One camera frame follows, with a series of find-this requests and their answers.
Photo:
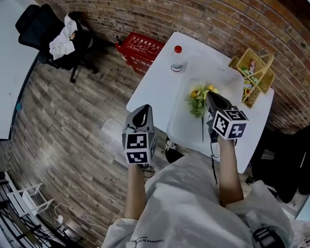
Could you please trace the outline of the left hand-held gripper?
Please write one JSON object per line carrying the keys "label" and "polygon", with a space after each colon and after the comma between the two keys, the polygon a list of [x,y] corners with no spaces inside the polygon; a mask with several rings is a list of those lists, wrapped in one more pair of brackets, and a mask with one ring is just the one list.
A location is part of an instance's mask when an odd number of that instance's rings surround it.
{"label": "left hand-held gripper", "polygon": [[[149,104],[135,109],[127,117],[127,125],[134,128],[153,129],[153,112]],[[122,134],[122,145],[126,162],[130,165],[150,164],[157,146],[156,133],[126,128]]]}

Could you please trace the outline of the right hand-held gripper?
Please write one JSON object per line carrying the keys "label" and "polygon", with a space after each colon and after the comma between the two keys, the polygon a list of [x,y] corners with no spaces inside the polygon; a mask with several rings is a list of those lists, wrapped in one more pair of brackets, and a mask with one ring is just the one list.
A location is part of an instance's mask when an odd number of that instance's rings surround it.
{"label": "right hand-held gripper", "polygon": [[236,140],[243,136],[249,122],[243,111],[231,110],[233,105],[229,100],[211,91],[207,92],[206,105],[211,115],[207,125],[212,143],[217,143],[219,136],[224,140]]}

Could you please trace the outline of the yellow artificial flowers bunch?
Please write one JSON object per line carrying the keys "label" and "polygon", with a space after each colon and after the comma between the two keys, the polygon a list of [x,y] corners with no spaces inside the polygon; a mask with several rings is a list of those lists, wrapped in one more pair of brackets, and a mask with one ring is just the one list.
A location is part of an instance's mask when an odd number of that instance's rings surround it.
{"label": "yellow artificial flowers bunch", "polygon": [[208,92],[220,93],[213,85],[202,83],[194,86],[192,91],[185,97],[185,101],[189,105],[190,113],[195,118],[201,119],[202,141],[204,141],[204,114],[206,111],[206,95]]}

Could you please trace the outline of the person's right forearm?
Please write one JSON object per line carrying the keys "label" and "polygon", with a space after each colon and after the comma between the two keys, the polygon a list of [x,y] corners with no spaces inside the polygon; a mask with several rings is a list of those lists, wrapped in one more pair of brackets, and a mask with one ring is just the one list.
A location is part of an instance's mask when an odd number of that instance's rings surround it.
{"label": "person's right forearm", "polygon": [[244,199],[239,173],[235,147],[231,140],[219,136],[220,149],[220,182],[219,195],[223,207]]}

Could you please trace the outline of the person's left forearm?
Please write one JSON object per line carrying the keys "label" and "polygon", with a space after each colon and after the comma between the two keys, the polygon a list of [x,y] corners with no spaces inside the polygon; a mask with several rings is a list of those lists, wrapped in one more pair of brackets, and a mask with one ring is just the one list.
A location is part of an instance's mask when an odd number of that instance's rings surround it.
{"label": "person's left forearm", "polygon": [[124,218],[138,220],[145,207],[146,191],[143,170],[138,165],[129,165]]}

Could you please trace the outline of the red fire equipment box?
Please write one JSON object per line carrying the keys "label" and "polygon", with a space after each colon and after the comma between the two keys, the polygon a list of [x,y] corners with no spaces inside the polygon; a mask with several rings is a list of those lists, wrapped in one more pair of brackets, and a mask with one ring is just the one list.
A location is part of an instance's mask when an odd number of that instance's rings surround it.
{"label": "red fire equipment box", "polygon": [[126,64],[141,75],[145,75],[164,43],[148,38],[144,35],[131,32],[123,41],[121,52],[126,58]]}

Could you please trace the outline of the yellow snack packet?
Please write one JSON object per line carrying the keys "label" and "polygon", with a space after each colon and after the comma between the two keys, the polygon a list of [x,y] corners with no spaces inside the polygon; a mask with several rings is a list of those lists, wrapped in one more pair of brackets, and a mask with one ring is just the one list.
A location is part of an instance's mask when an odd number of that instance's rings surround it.
{"label": "yellow snack packet", "polygon": [[253,84],[249,80],[244,80],[243,98],[245,98],[253,88]]}

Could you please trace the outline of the person's black shoe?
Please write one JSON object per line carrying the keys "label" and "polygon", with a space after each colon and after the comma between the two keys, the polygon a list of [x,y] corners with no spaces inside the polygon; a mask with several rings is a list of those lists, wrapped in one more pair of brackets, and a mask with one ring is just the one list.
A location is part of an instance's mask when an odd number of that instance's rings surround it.
{"label": "person's black shoe", "polygon": [[177,150],[177,144],[172,142],[168,137],[166,137],[165,142],[165,156],[170,164],[176,162],[184,156]]}

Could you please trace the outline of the clear red-capped plastic bottle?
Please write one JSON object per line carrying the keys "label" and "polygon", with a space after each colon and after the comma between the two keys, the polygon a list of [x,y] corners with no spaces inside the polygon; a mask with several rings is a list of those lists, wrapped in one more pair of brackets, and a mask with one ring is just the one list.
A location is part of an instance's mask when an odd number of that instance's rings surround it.
{"label": "clear red-capped plastic bottle", "polygon": [[184,58],[182,53],[182,47],[177,45],[172,52],[171,69],[174,72],[181,72],[183,70]]}

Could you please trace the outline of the red fire extinguisher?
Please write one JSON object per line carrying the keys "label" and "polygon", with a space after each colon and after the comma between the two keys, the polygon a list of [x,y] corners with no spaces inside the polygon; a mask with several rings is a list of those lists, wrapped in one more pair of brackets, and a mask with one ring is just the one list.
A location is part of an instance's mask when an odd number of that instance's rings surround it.
{"label": "red fire extinguisher", "polygon": [[119,54],[121,55],[122,59],[124,61],[127,61],[124,54],[121,52],[122,44],[123,44],[123,41],[120,39],[120,37],[118,35],[116,35],[115,48],[119,52]]}

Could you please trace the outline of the black office chair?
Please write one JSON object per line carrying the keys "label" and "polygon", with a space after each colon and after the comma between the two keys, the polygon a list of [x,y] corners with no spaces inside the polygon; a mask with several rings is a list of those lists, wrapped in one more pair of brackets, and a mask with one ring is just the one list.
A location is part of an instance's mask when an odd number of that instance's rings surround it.
{"label": "black office chair", "polygon": [[310,125],[295,134],[264,127],[250,164],[252,180],[261,180],[289,203],[302,182],[301,164],[310,149]]}
{"label": "black office chair", "polygon": [[79,66],[92,70],[94,74],[99,72],[95,64],[87,59],[88,54],[114,44],[97,37],[90,30],[86,22],[86,13],[73,11],[66,17],[76,23],[76,30],[67,37],[74,51],[62,54],[57,59],[54,58],[54,51],[50,50],[50,43],[59,36],[68,21],[61,21],[50,5],[28,6],[15,27],[20,34],[18,38],[20,44],[38,50],[37,59],[42,64],[48,64],[57,69],[71,70],[70,82],[74,83],[74,75]]}

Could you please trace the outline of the person's light grey shirt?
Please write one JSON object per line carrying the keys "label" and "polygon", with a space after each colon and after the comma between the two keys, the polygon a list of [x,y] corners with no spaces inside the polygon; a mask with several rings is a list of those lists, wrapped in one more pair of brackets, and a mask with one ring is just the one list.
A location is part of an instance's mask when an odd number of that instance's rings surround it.
{"label": "person's light grey shirt", "polygon": [[290,248],[290,221],[262,181],[244,200],[223,207],[210,161],[185,156],[149,179],[145,190],[141,217],[114,222],[102,248],[257,248],[253,232],[263,227]]}

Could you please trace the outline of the white crumpled garment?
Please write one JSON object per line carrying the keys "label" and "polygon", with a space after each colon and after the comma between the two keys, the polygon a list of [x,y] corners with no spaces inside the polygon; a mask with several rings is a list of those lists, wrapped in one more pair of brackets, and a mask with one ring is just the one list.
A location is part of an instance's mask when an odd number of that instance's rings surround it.
{"label": "white crumpled garment", "polygon": [[64,27],[60,34],[49,44],[49,52],[53,56],[53,60],[57,60],[64,55],[68,55],[75,51],[72,40],[78,31],[77,23],[68,15],[64,18]]}

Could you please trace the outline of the black waist pouch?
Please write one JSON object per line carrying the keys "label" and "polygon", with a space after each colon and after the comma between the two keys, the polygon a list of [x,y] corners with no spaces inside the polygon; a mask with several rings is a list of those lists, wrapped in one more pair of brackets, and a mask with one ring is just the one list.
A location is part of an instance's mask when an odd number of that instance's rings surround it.
{"label": "black waist pouch", "polygon": [[281,237],[269,228],[259,228],[253,232],[257,248],[285,248]]}

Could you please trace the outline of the white metal stool frame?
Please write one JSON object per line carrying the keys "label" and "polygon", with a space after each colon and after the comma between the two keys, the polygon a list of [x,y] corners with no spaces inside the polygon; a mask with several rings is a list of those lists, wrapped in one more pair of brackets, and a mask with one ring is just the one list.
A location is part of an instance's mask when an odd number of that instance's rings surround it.
{"label": "white metal stool frame", "polygon": [[28,214],[36,216],[49,208],[54,199],[44,197],[40,190],[42,186],[43,183],[39,183],[7,194],[19,217]]}

